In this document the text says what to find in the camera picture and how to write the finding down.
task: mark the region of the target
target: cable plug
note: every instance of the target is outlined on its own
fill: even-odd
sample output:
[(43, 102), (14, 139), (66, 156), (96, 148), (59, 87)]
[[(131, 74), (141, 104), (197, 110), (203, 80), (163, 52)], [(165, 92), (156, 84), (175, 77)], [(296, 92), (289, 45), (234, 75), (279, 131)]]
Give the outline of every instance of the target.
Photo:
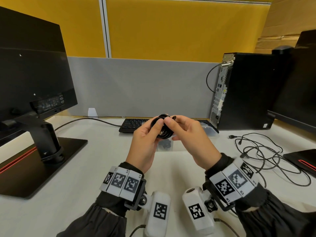
[(249, 158), (249, 155), (247, 154), (247, 152), (244, 152), (240, 155), (240, 158)]

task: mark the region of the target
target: desk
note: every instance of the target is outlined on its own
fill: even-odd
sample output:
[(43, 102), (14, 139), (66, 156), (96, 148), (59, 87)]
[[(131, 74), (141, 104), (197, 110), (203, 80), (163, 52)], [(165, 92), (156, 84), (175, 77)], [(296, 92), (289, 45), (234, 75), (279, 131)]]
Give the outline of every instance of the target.
[[(58, 127), (72, 117), (54, 116), (48, 120)], [(121, 124), (124, 119), (107, 119), (108, 122)], [(250, 131), (221, 131), (217, 139), (212, 139), (219, 151), (229, 156), (239, 156), (234, 140), (228, 135), (243, 135)], [(258, 131), (266, 134), (284, 148), (285, 153), (316, 148), (312, 139), (297, 135), (274, 124), (270, 130)], [(0, 236), (10, 237), (51, 237), (56, 236), (76, 218), (83, 215), (99, 195), (99, 187), (109, 168), (117, 166), (126, 159), (132, 135), (120, 134), (118, 128), (93, 120), (80, 120), (62, 127), (57, 136), (88, 139), (82, 149), (53, 179), (51, 179), (32, 199), (21, 200), (0, 197)], [(251, 139), (271, 146), (260, 136)], [(0, 161), (4, 161), (32, 144), (29, 133), (25, 133), (10, 143), (0, 147)], [(304, 202), (316, 206), (316, 181), (312, 178), (309, 187), (298, 187), (288, 182), (278, 171), (263, 171), (267, 188), (276, 196)], [(289, 175), (298, 183), (307, 183), (304, 175)], [(168, 193), (172, 206), (168, 222), (168, 237), (197, 236), (194, 226), (182, 202), (184, 191), (193, 186), (202, 186), (204, 171), (198, 167), (187, 151), (156, 152), (152, 168), (145, 174), (146, 191), (155, 190)], [(217, 211), (216, 215), (228, 222), (240, 236), (245, 236), (240, 221), (229, 212)], [(146, 213), (127, 212), (127, 234), (144, 223)], [(223, 223), (215, 223), (216, 233), (212, 236), (234, 236)], [(138, 230), (134, 237), (143, 236)]]

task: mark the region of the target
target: black sleeve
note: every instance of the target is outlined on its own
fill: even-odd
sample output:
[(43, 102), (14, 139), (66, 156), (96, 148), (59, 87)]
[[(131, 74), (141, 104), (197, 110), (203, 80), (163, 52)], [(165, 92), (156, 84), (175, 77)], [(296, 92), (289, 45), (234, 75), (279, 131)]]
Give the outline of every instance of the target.
[[(205, 172), (207, 178), (233, 162), (222, 153), (221, 159)], [(258, 184), (247, 196), (235, 201), (235, 209), (247, 237), (316, 236), (316, 212), (303, 213), (282, 203)]]
[[(119, 167), (136, 171), (144, 177), (144, 173), (133, 165), (123, 162)], [(101, 191), (95, 203), (78, 219), (74, 220), (65, 231), (57, 237), (123, 237), (126, 230), (125, 214), (128, 208), (125, 200)], [(116, 215), (107, 212), (107, 208)]]

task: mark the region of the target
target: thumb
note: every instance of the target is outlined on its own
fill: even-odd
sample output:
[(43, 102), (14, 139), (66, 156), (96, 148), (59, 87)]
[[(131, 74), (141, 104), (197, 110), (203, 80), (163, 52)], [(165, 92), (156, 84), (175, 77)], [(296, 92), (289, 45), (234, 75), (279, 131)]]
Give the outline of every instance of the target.
[(185, 135), (185, 130), (172, 118), (166, 117), (165, 124), (172, 130), (179, 138), (182, 138)]
[(157, 138), (157, 135), (159, 135), (161, 128), (163, 127), (163, 124), (163, 119), (158, 119), (154, 126), (150, 129), (147, 136), (155, 140)]

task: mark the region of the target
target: gray partition panel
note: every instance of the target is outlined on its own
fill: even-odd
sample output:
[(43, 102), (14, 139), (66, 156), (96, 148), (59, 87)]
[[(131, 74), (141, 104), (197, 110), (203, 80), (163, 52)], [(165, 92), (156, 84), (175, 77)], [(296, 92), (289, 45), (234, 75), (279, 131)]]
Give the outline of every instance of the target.
[[(78, 105), (71, 115), (209, 118), (214, 94), (208, 71), (217, 63), (68, 57)], [(217, 69), (209, 76), (215, 89)]]

